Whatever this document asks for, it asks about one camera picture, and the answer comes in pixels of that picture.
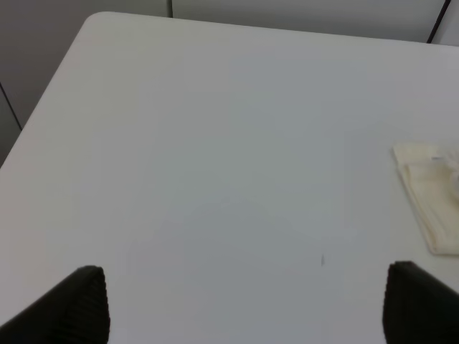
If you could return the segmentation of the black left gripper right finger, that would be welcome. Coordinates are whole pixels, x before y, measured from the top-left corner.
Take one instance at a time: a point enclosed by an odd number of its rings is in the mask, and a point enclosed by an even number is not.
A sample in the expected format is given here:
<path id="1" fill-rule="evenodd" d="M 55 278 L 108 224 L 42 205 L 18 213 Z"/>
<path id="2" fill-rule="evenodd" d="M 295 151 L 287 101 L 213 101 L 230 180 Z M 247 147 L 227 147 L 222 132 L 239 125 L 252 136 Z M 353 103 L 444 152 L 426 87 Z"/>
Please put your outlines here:
<path id="1" fill-rule="evenodd" d="M 458 293 L 414 262 L 394 262 L 382 326 L 387 343 L 457 343 Z"/>

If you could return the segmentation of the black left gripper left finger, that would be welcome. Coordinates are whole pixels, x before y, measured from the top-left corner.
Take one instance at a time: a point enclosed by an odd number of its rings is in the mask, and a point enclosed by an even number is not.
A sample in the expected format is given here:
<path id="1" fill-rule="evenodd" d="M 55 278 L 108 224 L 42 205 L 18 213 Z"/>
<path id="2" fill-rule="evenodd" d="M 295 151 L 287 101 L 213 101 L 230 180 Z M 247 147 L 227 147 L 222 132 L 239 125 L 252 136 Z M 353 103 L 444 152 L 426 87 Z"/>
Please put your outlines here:
<path id="1" fill-rule="evenodd" d="M 76 269 L 1 326 L 2 343 L 107 343 L 110 312 L 102 267 Z"/>

